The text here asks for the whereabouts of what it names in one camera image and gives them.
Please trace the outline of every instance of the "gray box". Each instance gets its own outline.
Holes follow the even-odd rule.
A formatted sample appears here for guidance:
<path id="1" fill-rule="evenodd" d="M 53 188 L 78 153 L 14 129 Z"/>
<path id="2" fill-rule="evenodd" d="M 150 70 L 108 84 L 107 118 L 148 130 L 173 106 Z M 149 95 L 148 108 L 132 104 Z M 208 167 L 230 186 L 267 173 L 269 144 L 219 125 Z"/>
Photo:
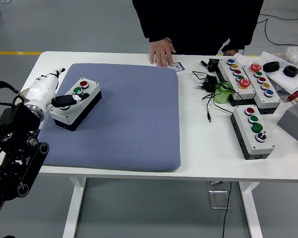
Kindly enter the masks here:
<path id="1" fill-rule="evenodd" d="M 285 112 L 277 125 L 298 141 L 298 103 Z"/>

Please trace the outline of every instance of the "finger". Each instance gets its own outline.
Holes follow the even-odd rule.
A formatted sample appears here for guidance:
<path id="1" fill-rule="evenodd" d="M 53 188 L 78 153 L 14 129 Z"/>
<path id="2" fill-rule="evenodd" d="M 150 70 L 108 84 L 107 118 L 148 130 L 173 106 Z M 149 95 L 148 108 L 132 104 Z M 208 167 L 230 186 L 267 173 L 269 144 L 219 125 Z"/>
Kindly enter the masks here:
<path id="1" fill-rule="evenodd" d="M 159 67 L 161 67 L 161 54 L 160 54 L 160 52 L 159 51 L 157 51 L 156 53 L 155 53 L 155 59 L 156 59 L 156 63 L 157 63 L 157 66 L 159 66 Z"/>
<path id="2" fill-rule="evenodd" d="M 172 54 L 171 51 L 167 51 L 167 56 L 168 56 L 168 60 L 169 60 L 169 64 L 171 67 L 173 67 L 173 58 L 172 58 Z"/>
<path id="3" fill-rule="evenodd" d="M 161 54 L 161 61 L 162 61 L 162 66 L 167 67 L 167 57 L 165 56 L 165 52 Z"/>
<path id="4" fill-rule="evenodd" d="M 153 64 L 154 49 L 150 49 L 150 63 Z"/>
<path id="5" fill-rule="evenodd" d="M 176 53 L 176 51 L 175 51 L 173 45 L 171 45 L 171 52 Z"/>

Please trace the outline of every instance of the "green tape roll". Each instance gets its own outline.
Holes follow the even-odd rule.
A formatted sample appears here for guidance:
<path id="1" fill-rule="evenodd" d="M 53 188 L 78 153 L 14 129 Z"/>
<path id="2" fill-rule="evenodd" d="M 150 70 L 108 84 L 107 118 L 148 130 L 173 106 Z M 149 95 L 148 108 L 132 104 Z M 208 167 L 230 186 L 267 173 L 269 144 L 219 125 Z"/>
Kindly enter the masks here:
<path id="1" fill-rule="evenodd" d="M 232 94 L 229 90 L 232 89 L 232 85 L 230 83 L 221 83 L 217 85 L 217 89 L 215 91 L 214 101 L 218 104 L 225 104 L 228 102 L 228 98 Z"/>

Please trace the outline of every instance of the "power adapter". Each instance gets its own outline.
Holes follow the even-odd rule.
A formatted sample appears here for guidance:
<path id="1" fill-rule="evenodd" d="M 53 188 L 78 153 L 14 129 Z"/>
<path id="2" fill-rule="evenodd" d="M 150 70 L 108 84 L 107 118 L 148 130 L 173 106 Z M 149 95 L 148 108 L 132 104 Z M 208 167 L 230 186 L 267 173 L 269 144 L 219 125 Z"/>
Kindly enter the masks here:
<path id="1" fill-rule="evenodd" d="M 218 79 L 215 76 L 207 75 L 205 77 L 202 88 L 208 93 L 214 93 L 218 84 Z"/>

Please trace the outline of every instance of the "black rubber ring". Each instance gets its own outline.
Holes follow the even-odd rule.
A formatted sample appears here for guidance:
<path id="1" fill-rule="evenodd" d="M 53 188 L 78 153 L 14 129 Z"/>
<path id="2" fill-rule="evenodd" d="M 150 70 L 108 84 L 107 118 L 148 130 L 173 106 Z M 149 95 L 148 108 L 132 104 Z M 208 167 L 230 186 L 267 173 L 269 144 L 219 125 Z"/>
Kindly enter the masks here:
<path id="1" fill-rule="evenodd" d="M 283 72 L 286 76 L 293 78 L 298 74 L 298 69 L 294 66 L 288 65 L 284 68 Z"/>
<path id="2" fill-rule="evenodd" d="M 263 65 L 263 70 L 266 73 L 271 73 L 279 70 L 279 62 L 274 61 L 274 62 L 269 62 Z"/>

